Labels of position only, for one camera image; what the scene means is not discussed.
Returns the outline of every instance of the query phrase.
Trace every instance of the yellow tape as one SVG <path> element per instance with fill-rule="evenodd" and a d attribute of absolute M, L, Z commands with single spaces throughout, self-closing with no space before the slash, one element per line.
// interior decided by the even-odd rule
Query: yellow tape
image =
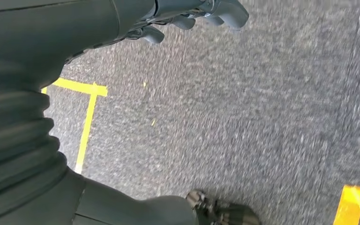
<path fill-rule="evenodd" d="M 86 93 L 86 94 L 96 94 L 100 96 L 106 97 L 108 94 L 108 90 L 105 86 L 99 86 L 96 83 L 87 84 L 87 83 L 79 83 L 76 81 L 70 81 L 63 78 L 59 78 L 53 85 L 68 88 L 70 90 Z"/>
<path fill-rule="evenodd" d="M 86 113 L 86 119 L 81 136 L 81 144 L 79 145 L 78 157 L 76 159 L 76 165 L 75 165 L 75 172 L 81 174 L 83 168 L 83 162 L 85 160 L 85 155 L 86 155 L 86 148 L 89 140 L 93 113 L 96 107 L 97 96 L 100 95 L 106 97 L 108 94 L 108 90 L 107 87 L 99 86 L 96 83 L 93 84 L 80 83 L 80 82 L 66 80 L 63 78 L 59 78 L 56 82 L 53 83 L 53 85 L 90 94 L 88 110 Z M 47 88 L 43 88 L 41 92 L 46 94 Z"/>
<path fill-rule="evenodd" d="M 333 225 L 358 225 L 360 222 L 360 204 L 356 196 L 360 195 L 360 187 L 344 186 L 339 207 Z"/>
<path fill-rule="evenodd" d="M 333 225 L 358 225 L 360 222 L 360 187 L 345 185 Z"/>
<path fill-rule="evenodd" d="M 85 124 L 81 137 L 81 144 L 79 145 L 78 158 L 76 159 L 75 172 L 81 174 L 83 161 L 85 160 L 86 147 L 88 145 L 90 127 L 92 125 L 94 108 L 96 107 L 97 94 L 92 94 L 89 99 L 88 111 L 86 113 Z"/>

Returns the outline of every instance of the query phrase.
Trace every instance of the shoe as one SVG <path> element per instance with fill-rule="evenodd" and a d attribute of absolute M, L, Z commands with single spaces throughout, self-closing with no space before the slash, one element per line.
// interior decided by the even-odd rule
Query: shoe
<path fill-rule="evenodd" d="M 198 215 L 199 225 L 261 225 L 246 205 L 209 199 L 205 193 L 192 190 L 186 197 Z"/>

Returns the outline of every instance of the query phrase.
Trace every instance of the yellow line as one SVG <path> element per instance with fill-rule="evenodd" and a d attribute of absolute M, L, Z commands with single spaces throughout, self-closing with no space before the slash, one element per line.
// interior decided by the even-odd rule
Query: yellow line
<path fill-rule="evenodd" d="M 86 113 L 86 119 L 81 136 L 81 144 L 79 145 L 78 157 L 76 159 L 76 165 L 75 165 L 75 172 L 81 174 L 83 162 L 85 160 L 85 155 L 86 155 L 86 148 L 88 145 L 93 113 L 96 107 L 97 96 L 106 97 L 108 95 L 108 90 L 106 86 L 99 86 L 96 83 L 93 84 L 80 83 L 76 81 L 66 80 L 63 78 L 59 78 L 56 82 L 53 83 L 53 85 L 78 91 L 85 94 L 90 94 L 88 110 Z M 46 94 L 46 88 L 43 88 L 41 92 Z"/>
<path fill-rule="evenodd" d="M 92 124 L 94 108 L 96 106 L 96 100 L 97 100 L 97 94 L 91 94 L 88 105 L 88 111 L 86 113 L 85 124 L 83 126 L 81 144 L 79 146 L 79 151 L 78 151 L 78 158 L 76 159 L 76 165 L 75 165 L 75 172 L 79 174 L 82 173 L 83 161 L 85 160 L 86 147 L 88 145 L 90 127 Z"/>
<path fill-rule="evenodd" d="M 333 225 L 358 225 L 360 222 L 360 187 L 345 185 Z"/>
<path fill-rule="evenodd" d="M 355 199 L 355 194 L 360 195 L 360 187 L 344 186 L 333 225 L 358 225 L 360 205 Z M 352 202 L 349 201 L 350 196 L 353 196 Z"/>
<path fill-rule="evenodd" d="M 93 84 L 80 83 L 76 81 L 70 81 L 63 78 L 59 78 L 56 82 L 53 83 L 53 85 L 90 95 L 96 94 L 106 97 L 108 94 L 108 90 L 105 86 L 99 86 L 95 83 Z"/>

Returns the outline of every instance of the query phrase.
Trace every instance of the hand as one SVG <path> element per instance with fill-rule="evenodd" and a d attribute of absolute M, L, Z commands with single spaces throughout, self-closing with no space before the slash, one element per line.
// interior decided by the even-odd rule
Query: hand
<path fill-rule="evenodd" d="M 146 25 L 130 31 L 127 39 L 144 38 L 150 43 L 161 43 L 165 35 L 151 24 L 174 24 L 188 30 L 193 28 L 196 18 L 205 17 L 214 25 L 226 23 L 233 29 L 240 29 L 249 18 L 248 12 L 237 0 L 157 0 L 156 7 L 156 13 L 145 20 Z"/>

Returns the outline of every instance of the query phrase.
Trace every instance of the gray carpet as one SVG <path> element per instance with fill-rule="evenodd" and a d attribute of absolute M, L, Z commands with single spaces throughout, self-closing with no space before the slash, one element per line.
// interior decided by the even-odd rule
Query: gray carpet
<path fill-rule="evenodd" d="M 330 225 L 343 186 L 360 186 L 360 0 L 242 3 L 241 32 L 199 20 L 162 28 L 161 45 L 124 41 L 65 67 L 109 92 L 83 174 L 137 199 L 201 188 L 265 225 Z M 74 168 L 89 96 L 48 94 Z"/>

